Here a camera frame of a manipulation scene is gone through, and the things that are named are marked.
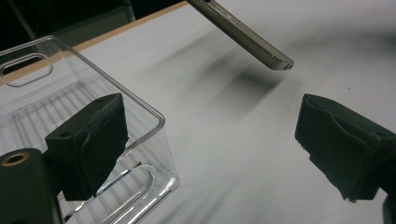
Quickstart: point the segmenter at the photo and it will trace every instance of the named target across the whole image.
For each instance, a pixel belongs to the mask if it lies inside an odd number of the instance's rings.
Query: white table surface
[[[187,5],[81,53],[162,112],[180,178],[143,223],[382,223],[294,139],[304,93],[396,133],[395,0],[219,0],[295,61],[261,64]]]

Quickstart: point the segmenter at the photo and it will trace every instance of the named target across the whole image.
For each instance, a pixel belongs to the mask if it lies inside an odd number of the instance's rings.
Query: plastic bin
[[[34,147],[96,98],[122,93],[129,141],[96,198],[67,202],[65,223],[135,223],[178,184],[164,118],[53,36],[0,52],[0,155]]]

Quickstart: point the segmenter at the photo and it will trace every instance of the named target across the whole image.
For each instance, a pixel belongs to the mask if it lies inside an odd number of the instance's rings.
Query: clear plastic container
[[[178,184],[164,118],[53,36],[0,52],[0,155],[33,147],[96,98],[120,92],[129,141],[96,198],[67,202],[65,223],[135,223]]]

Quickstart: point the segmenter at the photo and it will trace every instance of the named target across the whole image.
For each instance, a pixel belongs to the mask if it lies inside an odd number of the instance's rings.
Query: smartphone
[[[294,66],[288,56],[274,48],[214,0],[187,0],[236,43],[273,70],[289,70]]]

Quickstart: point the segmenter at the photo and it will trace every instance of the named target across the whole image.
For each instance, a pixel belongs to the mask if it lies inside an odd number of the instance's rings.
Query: container handle cutout
[[[46,55],[31,53],[1,64],[0,77],[10,87],[21,87],[48,76],[52,69]]]

